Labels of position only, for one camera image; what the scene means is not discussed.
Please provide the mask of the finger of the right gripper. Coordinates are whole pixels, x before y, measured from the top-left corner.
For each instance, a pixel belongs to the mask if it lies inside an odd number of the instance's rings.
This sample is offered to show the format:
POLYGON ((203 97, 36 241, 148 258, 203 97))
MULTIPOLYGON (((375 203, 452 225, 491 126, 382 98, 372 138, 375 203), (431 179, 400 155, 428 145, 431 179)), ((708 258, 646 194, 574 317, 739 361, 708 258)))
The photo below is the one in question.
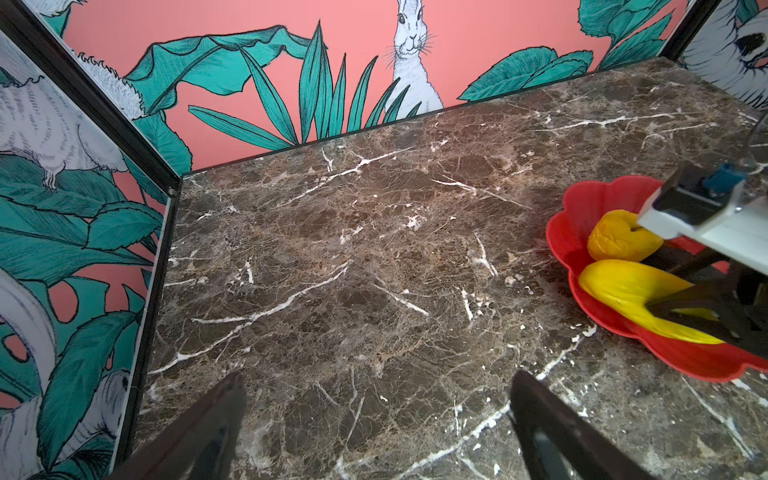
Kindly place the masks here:
POLYGON ((729 270, 725 256, 708 247, 698 253, 691 253, 665 245, 641 263, 682 279, 720 279, 729 270))

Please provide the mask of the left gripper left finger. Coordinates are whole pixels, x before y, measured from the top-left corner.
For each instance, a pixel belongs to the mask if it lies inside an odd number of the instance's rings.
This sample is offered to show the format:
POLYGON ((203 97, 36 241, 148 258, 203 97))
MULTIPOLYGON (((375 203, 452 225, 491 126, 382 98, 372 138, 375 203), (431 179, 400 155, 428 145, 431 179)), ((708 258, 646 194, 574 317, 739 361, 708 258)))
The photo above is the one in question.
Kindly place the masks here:
POLYGON ((109 477, 227 479, 245 406, 243 373, 233 371, 109 477))

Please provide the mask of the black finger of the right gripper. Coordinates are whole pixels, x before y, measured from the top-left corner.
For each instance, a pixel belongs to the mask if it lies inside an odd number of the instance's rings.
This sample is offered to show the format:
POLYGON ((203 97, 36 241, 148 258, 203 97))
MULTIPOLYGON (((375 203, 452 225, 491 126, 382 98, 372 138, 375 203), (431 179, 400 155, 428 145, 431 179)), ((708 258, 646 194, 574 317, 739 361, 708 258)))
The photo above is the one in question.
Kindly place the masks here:
POLYGON ((767 284, 711 281, 646 304, 654 316, 694 329, 765 359, 767 284))

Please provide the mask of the left black frame post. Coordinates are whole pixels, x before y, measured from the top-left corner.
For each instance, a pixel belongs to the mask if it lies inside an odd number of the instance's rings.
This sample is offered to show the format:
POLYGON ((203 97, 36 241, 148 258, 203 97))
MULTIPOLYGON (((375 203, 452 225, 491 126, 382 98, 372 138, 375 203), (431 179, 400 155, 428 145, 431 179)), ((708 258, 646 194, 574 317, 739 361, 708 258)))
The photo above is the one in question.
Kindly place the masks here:
POLYGON ((154 338, 160 307, 162 281, 167 271, 169 240, 178 210, 182 179, 150 144, 146 136, 108 98, 105 90, 99 87, 85 69, 78 65, 76 56, 70 52, 50 25, 27 4, 22 1, 1 3, 1 31, 167 196, 166 214, 149 284, 149 299, 145 304, 145 313, 139 331, 122 431, 118 437, 113 459, 113 466, 117 468, 134 455, 139 410, 143 400, 143 389, 147 383, 150 346, 154 338))

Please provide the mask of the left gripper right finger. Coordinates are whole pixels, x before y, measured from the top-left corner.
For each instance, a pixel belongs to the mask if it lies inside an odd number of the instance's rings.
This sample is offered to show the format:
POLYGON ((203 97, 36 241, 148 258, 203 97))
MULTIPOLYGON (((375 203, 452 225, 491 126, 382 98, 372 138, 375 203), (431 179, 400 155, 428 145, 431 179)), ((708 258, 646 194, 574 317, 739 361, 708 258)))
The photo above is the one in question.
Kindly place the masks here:
POLYGON ((532 479, 649 479, 651 475, 583 420, 544 384, 520 370, 510 414, 532 479))

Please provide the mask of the right black frame post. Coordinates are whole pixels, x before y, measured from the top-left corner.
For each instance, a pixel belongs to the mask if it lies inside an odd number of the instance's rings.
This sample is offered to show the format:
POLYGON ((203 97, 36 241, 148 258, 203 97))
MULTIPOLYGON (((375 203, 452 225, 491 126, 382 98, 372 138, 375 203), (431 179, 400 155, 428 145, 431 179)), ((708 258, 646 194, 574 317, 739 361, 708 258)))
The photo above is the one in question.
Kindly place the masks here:
POLYGON ((720 0, 692 1, 683 19, 660 50, 659 57, 678 61, 719 4, 720 0))

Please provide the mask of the yellow oblong fake mango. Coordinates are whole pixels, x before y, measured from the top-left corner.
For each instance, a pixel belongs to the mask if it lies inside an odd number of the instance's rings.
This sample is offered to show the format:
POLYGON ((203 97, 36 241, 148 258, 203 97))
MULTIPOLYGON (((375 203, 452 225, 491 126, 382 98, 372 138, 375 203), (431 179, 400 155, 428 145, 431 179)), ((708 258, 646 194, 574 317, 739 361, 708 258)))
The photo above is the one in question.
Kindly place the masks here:
POLYGON ((694 286, 675 275, 642 263, 610 259, 588 265, 578 283, 602 304, 656 335, 695 344, 724 343, 696 329, 655 317, 646 308, 650 301, 694 286))

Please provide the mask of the black frame post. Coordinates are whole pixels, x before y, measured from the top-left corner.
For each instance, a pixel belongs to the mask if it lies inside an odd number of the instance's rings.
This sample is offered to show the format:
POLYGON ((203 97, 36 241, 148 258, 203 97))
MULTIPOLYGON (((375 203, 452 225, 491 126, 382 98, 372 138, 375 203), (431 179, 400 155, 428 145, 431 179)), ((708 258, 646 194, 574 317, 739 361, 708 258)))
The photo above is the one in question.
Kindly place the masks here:
POLYGON ((145 304, 145 313, 139 331, 122 431, 118 437, 113 459, 113 466, 117 468, 134 455, 139 410, 143 400, 143 389, 147 383, 150 346, 154 338, 160 307, 162 281, 167 271, 169 240, 178 210, 182 179, 150 144, 146 136, 108 98, 105 90, 99 87, 85 69, 78 65, 76 56, 70 52, 50 25, 27 4, 22 1, 1 3, 1 31, 167 196, 166 214, 149 284, 149 299, 145 304))
POLYGON ((659 57, 678 61, 719 4, 720 0, 692 1, 683 19, 660 50, 659 57))

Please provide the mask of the yellow bumpy round fake fruit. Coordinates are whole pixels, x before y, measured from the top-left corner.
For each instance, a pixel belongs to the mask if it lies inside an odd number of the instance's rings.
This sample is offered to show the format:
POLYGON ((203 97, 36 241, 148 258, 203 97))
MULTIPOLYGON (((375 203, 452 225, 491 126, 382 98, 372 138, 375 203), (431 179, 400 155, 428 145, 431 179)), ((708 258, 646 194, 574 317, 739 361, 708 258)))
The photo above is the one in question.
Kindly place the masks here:
POLYGON ((604 214, 588 238, 591 258, 641 262, 659 250, 664 240, 640 226, 637 218, 637 214, 621 209, 604 214))

